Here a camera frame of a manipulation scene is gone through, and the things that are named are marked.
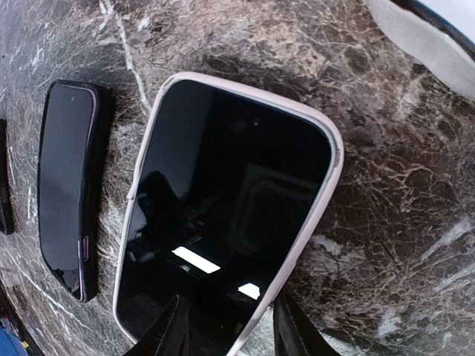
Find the black smartphone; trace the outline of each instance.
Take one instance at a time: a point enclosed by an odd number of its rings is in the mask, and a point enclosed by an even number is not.
[[[39,241],[48,268],[82,302],[97,292],[98,198],[113,112],[109,90],[63,80],[50,86],[43,112]]]
[[[10,189],[7,174],[7,122],[0,119],[0,231],[13,233],[13,216],[10,206]]]
[[[327,207],[343,152],[336,126],[306,105],[198,73],[167,80],[128,194],[122,330],[137,342],[178,296],[189,355],[235,355]]]

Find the phone screen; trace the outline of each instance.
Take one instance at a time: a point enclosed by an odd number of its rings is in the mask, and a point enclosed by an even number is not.
[[[225,355],[274,280],[327,174],[309,122],[180,81],[157,114],[117,301],[135,338],[174,296],[190,303],[190,355]]]
[[[79,287],[79,207],[85,146],[94,111],[90,90],[54,85],[44,117],[39,157],[39,236],[50,270],[76,298]]]

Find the brown marble table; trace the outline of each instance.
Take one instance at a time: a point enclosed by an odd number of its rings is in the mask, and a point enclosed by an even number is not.
[[[182,70],[288,96],[342,132],[344,173],[288,288],[344,356],[475,355],[475,104],[391,43],[362,0],[0,0],[16,221],[0,236],[0,280],[46,355],[131,345],[111,313],[125,195],[154,96]],[[117,96],[87,305],[39,252],[39,128],[58,78]],[[245,352],[268,355],[253,338]]]

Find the black device at edge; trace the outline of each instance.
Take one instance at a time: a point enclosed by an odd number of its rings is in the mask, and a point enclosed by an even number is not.
[[[10,190],[7,174],[7,122],[0,119],[0,231],[13,233],[13,216],[10,207]]]
[[[63,80],[50,86],[43,112],[37,181],[42,256],[82,302],[97,293],[98,198],[113,112],[110,90]]]

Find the phone bezel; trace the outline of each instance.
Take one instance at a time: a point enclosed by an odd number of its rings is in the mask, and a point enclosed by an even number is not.
[[[119,297],[120,278],[122,275],[122,263],[124,260],[125,246],[127,243],[128,230],[131,221],[132,211],[134,209],[134,201],[136,197],[137,187],[139,185],[140,174],[142,172],[142,166],[145,161],[148,144],[150,142],[151,135],[154,129],[155,119],[157,118],[157,113],[160,110],[160,104],[162,103],[163,97],[165,96],[166,92],[171,88],[171,86],[182,80],[191,80],[205,85],[210,85],[212,87],[233,93],[234,95],[243,96],[245,98],[252,99],[256,102],[261,102],[265,105],[272,106],[279,110],[286,111],[295,116],[298,116],[311,123],[315,127],[319,128],[328,138],[331,147],[329,170],[324,178],[324,181],[322,182],[317,197],[315,198],[312,204],[309,215],[305,219],[304,224],[302,225],[302,228],[299,231],[294,244],[292,245],[286,259],[284,260],[284,263],[279,269],[279,272],[276,274],[274,280],[271,282],[269,288],[264,294],[262,301],[259,303],[251,319],[246,324],[243,331],[240,333],[232,348],[229,350],[227,356],[232,356],[235,355],[242,348],[242,346],[250,336],[252,330],[256,327],[258,321],[262,318],[262,315],[266,311],[267,306],[275,299],[275,297],[277,297],[279,291],[282,289],[284,283],[289,278],[292,270],[294,269],[298,257],[304,250],[304,247],[307,244],[309,238],[312,236],[312,233],[314,232],[318,221],[321,219],[321,216],[323,215],[328,205],[328,202],[330,201],[330,198],[333,195],[333,192],[341,175],[341,169],[343,168],[344,160],[344,145],[343,140],[341,138],[341,134],[339,133],[335,124],[333,124],[333,122],[328,117],[323,115],[320,111],[317,111],[316,109],[313,109],[299,102],[295,102],[291,99],[287,99],[261,89],[231,82],[226,79],[207,76],[205,74],[200,73],[182,72],[168,78],[158,91],[154,106],[152,108],[148,120],[148,124],[145,129],[142,144],[140,146],[140,151],[137,156],[137,161],[134,168],[134,178],[132,181],[131,189],[129,190],[127,195],[128,204],[127,210],[125,212],[124,225],[122,228],[122,238],[117,261],[117,272],[114,286],[113,301],[114,319],[117,325],[122,330],[122,332],[124,332],[124,334],[127,335],[127,337],[133,343],[136,343],[137,339],[130,332],[128,332],[124,325],[122,325],[117,314],[117,301]]]

